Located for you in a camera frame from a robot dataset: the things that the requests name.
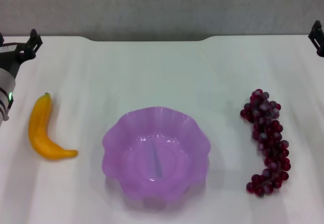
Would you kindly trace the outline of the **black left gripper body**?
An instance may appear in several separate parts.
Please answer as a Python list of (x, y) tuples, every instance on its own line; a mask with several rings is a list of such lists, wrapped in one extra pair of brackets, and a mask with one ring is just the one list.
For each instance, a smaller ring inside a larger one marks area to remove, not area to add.
[(20, 52), (20, 44), (4, 44), (0, 46), (0, 69), (10, 73), (14, 79), (22, 64)]

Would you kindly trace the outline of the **yellow toy banana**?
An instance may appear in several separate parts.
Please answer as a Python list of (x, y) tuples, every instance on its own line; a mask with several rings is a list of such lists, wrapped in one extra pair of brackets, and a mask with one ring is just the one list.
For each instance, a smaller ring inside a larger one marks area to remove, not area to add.
[(66, 150), (48, 136), (48, 123), (52, 112), (52, 98), (49, 93), (39, 97), (32, 109), (28, 124), (28, 137), (32, 148), (47, 160), (74, 158), (77, 150)]

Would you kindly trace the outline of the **dark red grape bunch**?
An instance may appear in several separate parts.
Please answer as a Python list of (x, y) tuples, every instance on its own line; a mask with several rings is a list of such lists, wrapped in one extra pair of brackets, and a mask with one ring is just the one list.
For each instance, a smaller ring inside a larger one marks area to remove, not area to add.
[(269, 93), (254, 90), (250, 101), (244, 104), (240, 117), (252, 125), (251, 138), (263, 157), (265, 168), (261, 174), (254, 174), (246, 184), (246, 191), (262, 198), (271, 195), (289, 179), (291, 161), (289, 142), (283, 139), (283, 125), (278, 120), (281, 105), (269, 99)]

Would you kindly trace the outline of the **purple translucent scalloped bowl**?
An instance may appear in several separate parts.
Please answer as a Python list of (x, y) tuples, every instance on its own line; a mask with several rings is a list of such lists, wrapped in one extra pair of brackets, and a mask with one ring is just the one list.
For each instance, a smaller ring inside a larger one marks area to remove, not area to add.
[(181, 208), (206, 191), (211, 142), (192, 115), (128, 112), (102, 138), (105, 191), (133, 208)]

